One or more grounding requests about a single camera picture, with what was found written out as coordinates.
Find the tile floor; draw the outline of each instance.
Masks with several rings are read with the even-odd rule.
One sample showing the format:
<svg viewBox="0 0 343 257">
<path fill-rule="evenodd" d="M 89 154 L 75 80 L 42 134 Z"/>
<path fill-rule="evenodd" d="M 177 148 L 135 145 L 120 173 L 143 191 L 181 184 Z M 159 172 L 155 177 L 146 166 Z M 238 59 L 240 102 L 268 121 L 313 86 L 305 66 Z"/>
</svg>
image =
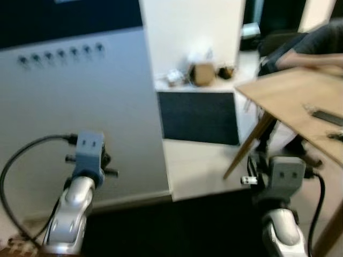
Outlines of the tile floor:
<svg viewBox="0 0 343 257">
<path fill-rule="evenodd" d="M 255 52 L 240 54 L 236 78 L 229 82 L 221 82 L 210 90 L 233 91 L 234 86 L 255 78 L 258 57 Z M 170 90 L 161 83 L 156 84 L 157 90 Z M 174 88 L 172 90 L 197 91 L 198 88 Z M 251 105 L 244 111 L 246 99 L 235 93 L 237 122 L 241 141 L 249 134 L 256 123 L 256 108 Z M 292 131 L 280 125 L 273 137 L 271 151 L 279 149 L 292 138 Z M 241 176 L 247 174 L 246 159 L 244 159 L 227 180 L 222 176 L 230 161 L 235 156 L 238 147 L 210 143 L 164 140 L 165 157 L 168 169 L 170 189 L 174 200 L 193 198 L 201 195 L 216 194 L 238 190 Z M 318 150 L 309 146 L 310 150 L 325 160 L 325 167 L 320 173 L 326 182 L 324 206 L 315 232 L 315 240 L 325 228 L 328 220 L 343 196 L 343 169 L 328 160 Z M 307 238 L 310 221 L 314 214 L 319 196 L 319 184 L 316 180 L 304 181 L 302 188 L 292 198 L 292 206 L 297 209 L 300 218 L 300 228 Z M 0 208 L 0 240 L 15 233 L 15 229 Z M 328 255 L 329 257 L 343 256 L 343 236 Z"/>
</svg>

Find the row of knobs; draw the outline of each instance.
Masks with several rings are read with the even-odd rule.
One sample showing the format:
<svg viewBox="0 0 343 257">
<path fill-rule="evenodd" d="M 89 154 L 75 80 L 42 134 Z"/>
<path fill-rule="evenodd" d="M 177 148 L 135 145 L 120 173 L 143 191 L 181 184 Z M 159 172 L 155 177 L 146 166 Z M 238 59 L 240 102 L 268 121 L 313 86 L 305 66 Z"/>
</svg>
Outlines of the row of knobs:
<svg viewBox="0 0 343 257">
<path fill-rule="evenodd" d="M 99 52 L 99 53 L 104 53 L 105 47 L 101 43 L 97 43 L 93 48 L 91 48 L 88 45 L 83 46 L 81 49 L 77 49 L 75 47 L 71 47 L 69 51 L 65 51 L 63 49 L 58 49 L 56 51 L 56 56 L 60 59 L 65 59 L 67 58 L 67 55 L 70 54 L 72 57 L 77 58 L 78 56 L 84 54 L 84 55 L 90 55 L 93 51 Z M 48 61 L 52 61 L 54 59 L 54 54 L 51 52 L 45 52 L 43 54 L 43 57 L 40 55 L 34 53 L 31 54 L 30 57 L 25 57 L 25 56 L 19 56 L 18 57 L 18 62 L 27 65 L 30 61 L 30 59 L 34 62 L 40 63 L 43 59 L 46 59 Z"/>
</svg>

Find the person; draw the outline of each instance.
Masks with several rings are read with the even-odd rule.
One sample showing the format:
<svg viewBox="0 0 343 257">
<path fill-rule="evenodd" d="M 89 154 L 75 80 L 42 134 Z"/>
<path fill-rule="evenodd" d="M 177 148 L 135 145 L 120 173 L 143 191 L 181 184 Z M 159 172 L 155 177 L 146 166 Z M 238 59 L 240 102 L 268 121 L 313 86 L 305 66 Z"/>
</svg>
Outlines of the person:
<svg viewBox="0 0 343 257">
<path fill-rule="evenodd" d="M 316 69 L 325 65 L 334 65 L 343 69 L 343 18 L 319 27 L 306 35 L 301 35 L 286 43 L 267 57 L 259 75 L 278 72 L 293 67 Z M 274 120 L 258 138 L 255 149 L 267 153 L 268 141 L 277 120 Z M 322 165 L 320 159 L 310 156 L 303 147 L 303 138 L 297 135 L 284 149 L 303 158 L 313 167 Z"/>
</svg>

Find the white wall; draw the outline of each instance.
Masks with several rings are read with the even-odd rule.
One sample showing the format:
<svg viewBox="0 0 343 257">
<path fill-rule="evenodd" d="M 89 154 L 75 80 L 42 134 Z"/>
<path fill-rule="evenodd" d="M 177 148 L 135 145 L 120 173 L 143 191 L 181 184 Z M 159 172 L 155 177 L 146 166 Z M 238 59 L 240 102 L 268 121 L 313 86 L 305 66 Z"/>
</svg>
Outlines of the white wall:
<svg viewBox="0 0 343 257">
<path fill-rule="evenodd" d="M 234 65 L 245 0 L 141 0 L 155 75 L 184 68 L 189 53 L 212 48 Z"/>
<path fill-rule="evenodd" d="M 105 57 L 95 53 L 66 63 L 43 62 L 22 69 L 19 55 L 39 55 L 101 42 Z M 19 147 L 44 135 L 81 130 L 103 131 L 109 167 L 120 171 L 108 177 L 95 196 L 97 205 L 169 193 L 162 133 L 153 89 L 144 32 L 81 36 L 70 40 L 0 52 L 0 166 Z M 20 217 L 51 211 L 71 175 L 64 163 L 74 148 L 52 142 L 24 155 L 11 169 L 6 192 Z"/>
<path fill-rule="evenodd" d="M 328 22 L 336 0 L 307 0 L 299 25 L 299 31 L 306 32 Z"/>
</svg>

